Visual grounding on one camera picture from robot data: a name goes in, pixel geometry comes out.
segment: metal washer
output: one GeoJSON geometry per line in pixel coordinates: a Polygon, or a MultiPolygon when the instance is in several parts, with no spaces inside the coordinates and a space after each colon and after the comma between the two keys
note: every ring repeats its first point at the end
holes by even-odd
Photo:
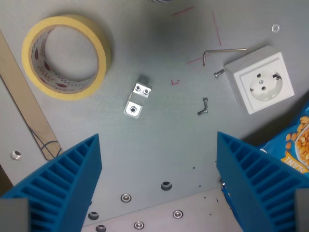
{"type": "Polygon", "coordinates": [[[173,217],[174,218],[182,218],[183,217],[183,212],[181,211],[181,210],[175,210],[174,212],[173,212],[173,217]]]}
{"type": "Polygon", "coordinates": [[[274,24],[274,25],[272,25],[271,30],[272,30],[272,32],[277,33],[281,30],[281,26],[279,24],[274,24]]]}
{"type": "Polygon", "coordinates": [[[131,201],[131,195],[130,194],[122,194],[121,197],[120,197],[121,201],[124,202],[124,203],[128,203],[131,201]]]}
{"type": "Polygon", "coordinates": [[[141,222],[141,221],[137,221],[137,222],[134,223],[134,228],[137,229],[137,230],[143,229],[144,226],[145,226],[144,223],[141,222]]]}

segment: metal nut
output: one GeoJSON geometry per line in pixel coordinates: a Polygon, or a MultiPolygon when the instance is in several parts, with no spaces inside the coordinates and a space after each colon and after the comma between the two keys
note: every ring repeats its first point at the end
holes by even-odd
{"type": "Polygon", "coordinates": [[[134,228],[137,229],[137,230],[143,229],[144,226],[145,226],[144,223],[141,222],[141,221],[137,221],[137,222],[134,223],[134,228]]]}
{"type": "Polygon", "coordinates": [[[97,213],[97,212],[90,212],[90,213],[88,214],[88,218],[89,218],[90,220],[97,220],[97,219],[98,219],[98,213],[97,213]]]}
{"type": "Polygon", "coordinates": [[[173,217],[174,218],[182,218],[183,217],[183,212],[181,211],[181,210],[175,210],[174,212],[173,212],[173,217]]]}
{"type": "Polygon", "coordinates": [[[271,30],[272,30],[272,32],[277,33],[281,30],[281,26],[279,24],[274,24],[274,25],[272,25],[271,30]]]}
{"type": "Polygon", "coordinates": [[[19,151],[12,151],[10,154],[11,159],[19,161],[21,160],[21,154],[19,151]]]}
{"type": "Polygon", "coordinates": [[[129,194],[125,193],[121,195],[120,199],[122,202],[127,203],[127,202],[130,202],[132,198],[129,194]]]}

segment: blue package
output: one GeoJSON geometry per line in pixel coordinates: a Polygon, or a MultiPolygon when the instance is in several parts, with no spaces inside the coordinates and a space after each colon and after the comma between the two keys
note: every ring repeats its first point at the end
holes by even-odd
{"type": "Polygon", "coordinates": [[[261,150],[309,177],[309,102],[289,126],[261,150]]]}

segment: allen key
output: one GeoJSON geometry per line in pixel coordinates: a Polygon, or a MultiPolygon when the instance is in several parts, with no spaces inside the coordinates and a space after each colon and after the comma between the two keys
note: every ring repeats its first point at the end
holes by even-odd
{"type": "Polygon", "coordinates": [[[203,98],[203,101],[204,101],[204,109],[201,110],[200,112],[198,112],[198,116],[202,115],[203,113],[208,113],[208,110],[207,110],[207,102],[208,102],[208,98],[203,98]]]}
{"type": "Polygon", "coordinates": [[[203,55],[203,66],[206,63],[206,54],[207,53],[217,53],[217,52],[237,52],[237,51],[246,51],[246,48],[236,48],[236,49],[223,49],[223,50],[206,50],[203,55]]]}

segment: wooden stick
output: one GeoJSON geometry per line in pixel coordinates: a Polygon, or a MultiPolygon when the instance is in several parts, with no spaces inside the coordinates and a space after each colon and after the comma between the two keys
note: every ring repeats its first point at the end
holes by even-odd
{"type": "Polygon", "coordinates": [[[0,32],[0,79],[27,124],[46,160],[62,153],[61,146],[28,86],[13,54],[0,32]]]}

